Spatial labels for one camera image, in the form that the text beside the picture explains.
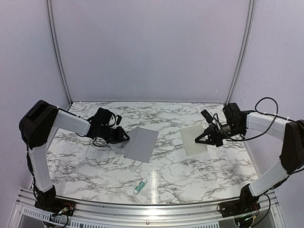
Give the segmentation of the grey paper envelope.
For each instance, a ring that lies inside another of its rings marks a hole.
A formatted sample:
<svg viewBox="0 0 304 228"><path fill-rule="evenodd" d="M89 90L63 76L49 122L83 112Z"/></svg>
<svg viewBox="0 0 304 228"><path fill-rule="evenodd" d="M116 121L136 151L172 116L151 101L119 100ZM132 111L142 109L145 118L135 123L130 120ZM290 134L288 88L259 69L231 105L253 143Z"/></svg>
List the grey paper envelope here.
<svg viewBox="0 0 304 228"><path fill-rule="evenodd" d="M130 140L124 146L124 157L149 163L159 132L137 126L128 135Z"/></svg>

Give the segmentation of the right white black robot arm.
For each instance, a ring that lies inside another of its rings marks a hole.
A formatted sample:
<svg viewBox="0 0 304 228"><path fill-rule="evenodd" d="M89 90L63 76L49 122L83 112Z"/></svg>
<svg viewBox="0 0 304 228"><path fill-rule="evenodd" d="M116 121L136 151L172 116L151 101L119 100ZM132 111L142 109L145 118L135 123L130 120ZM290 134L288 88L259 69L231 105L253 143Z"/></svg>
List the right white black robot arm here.
<svg viewBox="0 0 304 228"><path fill-rule="evenodd" d="M270 189L276 189L290 176L304 169L304 122L292 120L275 112L263 113L257 109L240 110L237 103L229 103L223 107L225 123L220 123L216 114L207 110L201 112L208 127L195 138L196 143L223 146L224 140L252 144L262 142L261 148L266 148L266 140L270 140L270 152L265 155L267 161L272 155L277 155L273 166L264 171L258 179L244 186L236 201L235 208L245 213L254 205L259 197Z"/></svg>

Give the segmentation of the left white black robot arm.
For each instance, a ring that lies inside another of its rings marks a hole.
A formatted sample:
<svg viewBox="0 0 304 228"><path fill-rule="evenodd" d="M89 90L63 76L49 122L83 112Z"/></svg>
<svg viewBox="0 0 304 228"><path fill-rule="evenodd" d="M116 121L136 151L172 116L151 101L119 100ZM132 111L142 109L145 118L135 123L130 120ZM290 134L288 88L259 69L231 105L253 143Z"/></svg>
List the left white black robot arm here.
<svg viewBox="0 0 304 228"><path fill-rule="evenodd" d="M27 147L27 164L33 177L37 202L49 211L56 211L60 207L46 159L47 142L52 128L70 131L92 140L101 138L107 144L117 144L130 139L120 126L121 119L120 115L103 108L84 119L39 100L19 123L21 138Z"/></svg>

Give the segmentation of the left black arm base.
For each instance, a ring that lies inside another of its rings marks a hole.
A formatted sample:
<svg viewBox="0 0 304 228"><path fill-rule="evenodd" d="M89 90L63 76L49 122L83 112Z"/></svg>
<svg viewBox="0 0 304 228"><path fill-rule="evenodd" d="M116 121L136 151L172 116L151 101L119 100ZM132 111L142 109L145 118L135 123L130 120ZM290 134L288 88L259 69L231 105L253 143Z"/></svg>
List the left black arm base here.
<svg viewBox="0 0 304 228"><path fill-rule="evenodd" d="M44 211L52 212L53 214L59 215L59 212L64 208L67 208L67 211L64 212L65 215L73 216L75 210L76 202L66 199L55 199L55 204L53 206L44 206L42 203L36 201L35 208L42 209Z"/></svg>

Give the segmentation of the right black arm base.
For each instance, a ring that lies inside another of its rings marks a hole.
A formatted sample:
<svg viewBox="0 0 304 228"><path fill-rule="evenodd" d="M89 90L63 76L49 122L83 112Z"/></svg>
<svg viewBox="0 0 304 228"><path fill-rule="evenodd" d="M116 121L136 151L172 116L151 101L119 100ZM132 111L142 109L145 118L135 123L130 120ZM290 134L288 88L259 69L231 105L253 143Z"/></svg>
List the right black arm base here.
<svg viewBox="0 0 304 228"><path fill-rule="evenodd" d="M223 218L230 216L238 216L260 210L259 201L241 202L241 200L224 201L218 204L217 211L221 213Z"/></svg>

